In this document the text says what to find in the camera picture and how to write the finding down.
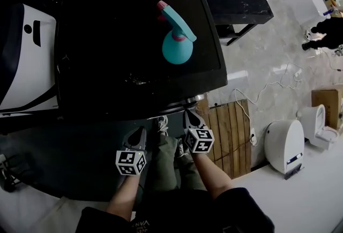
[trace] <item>person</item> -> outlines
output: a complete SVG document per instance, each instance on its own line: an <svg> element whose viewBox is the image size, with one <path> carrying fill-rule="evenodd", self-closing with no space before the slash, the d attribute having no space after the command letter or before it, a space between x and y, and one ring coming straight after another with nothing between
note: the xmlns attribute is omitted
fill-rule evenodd
<svg viewBox="0 0 343 233"><path fill-rule="evenodd" d="M274 232L274 224L245 188L204 153L190 154L168 136L168 118L158 118L159 141L148 169L144 195L131 222L140 176L127 176L106 212L87 207L81 232ZM177 162L181 187L174 171Z"/></svg>
<svg viewBox="0 0 343 233"><path fill-rule="evenodd" d="M320 47L327 47L329 49L336 49L343 44L343 36L341 35L341 29L343 28L343 18L326 19L319 22L317 26L311 28L312 33L326 34L321 40L311 41L311 34L307 31L305 38L310 40L302 45L303 50L310 48L318 49Z"/></svg>

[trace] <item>table leg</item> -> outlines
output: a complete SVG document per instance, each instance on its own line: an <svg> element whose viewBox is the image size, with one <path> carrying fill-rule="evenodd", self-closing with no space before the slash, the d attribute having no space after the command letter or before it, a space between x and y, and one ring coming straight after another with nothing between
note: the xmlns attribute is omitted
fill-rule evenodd
<svg viewBox="0 0 343 233"><path fill-rule="evenodd" d="M237 38L233 38L233 39L229 40L226 45L229 46L230 44L234 43L236 40L238 40L242 36L246 35L246 33L249 32L250 30L252 30L255 26L257 26L257 25L256 24L248 24L247 26L245 26L245 28L243 28L238 33L238 37Z"/></svg>

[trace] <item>gray pants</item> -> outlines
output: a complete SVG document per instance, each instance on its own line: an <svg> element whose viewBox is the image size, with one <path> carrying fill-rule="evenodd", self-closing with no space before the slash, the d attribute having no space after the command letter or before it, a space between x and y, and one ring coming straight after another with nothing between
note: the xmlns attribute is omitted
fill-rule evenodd
<svg viewBox="0 0 343 233"><path fill-rule="evenodd" d="M160 140L153 152L149 167L145 195L166 192L177 188L174 171L174 155L177 139L160 135ZM176 159L180 170L182 189L206 190L191 155L184 155Z"/></svg>

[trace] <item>teal spray bottle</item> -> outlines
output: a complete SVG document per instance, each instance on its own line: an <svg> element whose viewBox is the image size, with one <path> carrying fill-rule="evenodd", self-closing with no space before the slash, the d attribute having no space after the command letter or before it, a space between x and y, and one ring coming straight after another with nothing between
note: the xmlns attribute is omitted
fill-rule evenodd
<svg viewBox="0 0 343 233"><path fill-rule="evenodd" d="M157 6L162 15L173 26L173 30L167 34L163 41L163 56L172 64L183 64L191 57L193 42L197 37L170 5L164 1L159 1Z"/></svg>

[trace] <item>sleeve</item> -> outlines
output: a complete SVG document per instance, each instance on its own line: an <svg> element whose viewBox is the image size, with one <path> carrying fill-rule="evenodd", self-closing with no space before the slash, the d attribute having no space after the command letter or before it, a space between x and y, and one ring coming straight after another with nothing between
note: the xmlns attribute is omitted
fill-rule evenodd
<svg viewBox="0 0 343 233"><path fill-rule="evenodd" d="M76 233L82 232L131 232L130 223L122 217L100 211L91 207L82 210Z"/></svg>
<svg viewBox="0 0 343 233"><path fill-rule="evenodd" d="M214 201L222 232L274 232L274 224L259 208L245 188L234 188Z"/></svg>

